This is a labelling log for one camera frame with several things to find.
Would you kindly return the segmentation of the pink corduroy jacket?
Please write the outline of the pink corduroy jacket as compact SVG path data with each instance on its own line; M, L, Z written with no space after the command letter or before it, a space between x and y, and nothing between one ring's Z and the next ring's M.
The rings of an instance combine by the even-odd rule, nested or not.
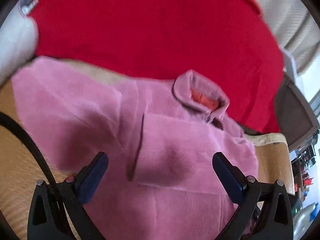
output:
M213 154L258 174L254 145L227 115L227 96L193 70L105 85L39 57L11 81L17 115L50 164L78 172L98 152L108 155L85 207L106 239L214 239L235 206Z

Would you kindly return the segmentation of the dark bedside cabinet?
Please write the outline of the dark bedside cabinet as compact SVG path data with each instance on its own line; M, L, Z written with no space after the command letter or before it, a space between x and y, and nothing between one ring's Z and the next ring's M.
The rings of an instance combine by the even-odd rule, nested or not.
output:
M319 130L319 121L311 106L286 74L275 97L274 111L289 151L306 146Z

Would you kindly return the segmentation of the white quilted pillow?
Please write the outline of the white quilted pillow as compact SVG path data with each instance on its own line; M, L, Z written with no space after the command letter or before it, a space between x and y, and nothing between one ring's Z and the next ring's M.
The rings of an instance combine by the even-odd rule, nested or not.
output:
M15 5L1 26L1 84L33 57L38 36L34 20Z

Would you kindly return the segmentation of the white patterned curtain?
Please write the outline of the white patterned curtain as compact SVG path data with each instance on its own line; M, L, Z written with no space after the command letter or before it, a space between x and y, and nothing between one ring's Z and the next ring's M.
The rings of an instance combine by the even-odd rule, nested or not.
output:
M295 59L298 76L319 55L319 28L301 0L257 0L278 44Z

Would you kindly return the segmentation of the red blanket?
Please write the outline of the red blanket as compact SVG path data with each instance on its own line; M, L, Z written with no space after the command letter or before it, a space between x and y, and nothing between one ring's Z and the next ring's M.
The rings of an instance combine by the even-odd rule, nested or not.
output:
M195 70L222 88L239 124L280 130L283 56L255 0L38 0L30 15L38 56L154 79Z

